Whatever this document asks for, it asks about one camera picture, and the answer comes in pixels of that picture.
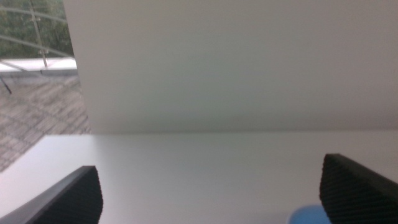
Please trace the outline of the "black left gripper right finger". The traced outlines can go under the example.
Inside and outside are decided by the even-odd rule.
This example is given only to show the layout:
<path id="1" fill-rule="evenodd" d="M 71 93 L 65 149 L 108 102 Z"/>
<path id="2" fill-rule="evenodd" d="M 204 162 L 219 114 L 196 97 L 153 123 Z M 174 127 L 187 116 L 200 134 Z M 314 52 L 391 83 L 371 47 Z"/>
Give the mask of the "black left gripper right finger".
<path id="1" fill-rule="evenodd" d="M 319 190 L 332 223 L 397 224 L 397 183 L 348 157 L 325 155 Z"/>

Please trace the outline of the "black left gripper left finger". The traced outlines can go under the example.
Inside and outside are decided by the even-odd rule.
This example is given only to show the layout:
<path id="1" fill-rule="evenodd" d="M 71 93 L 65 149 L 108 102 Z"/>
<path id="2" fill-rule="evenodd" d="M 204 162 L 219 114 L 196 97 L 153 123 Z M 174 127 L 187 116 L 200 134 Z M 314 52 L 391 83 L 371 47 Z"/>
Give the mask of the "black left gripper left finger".
<path id="1" fill-rule="evenodd" d="M 102 211 L 98 171 L 95 166 L 82 166 L 1 217 L 1 223 L 97 224 Z"/>

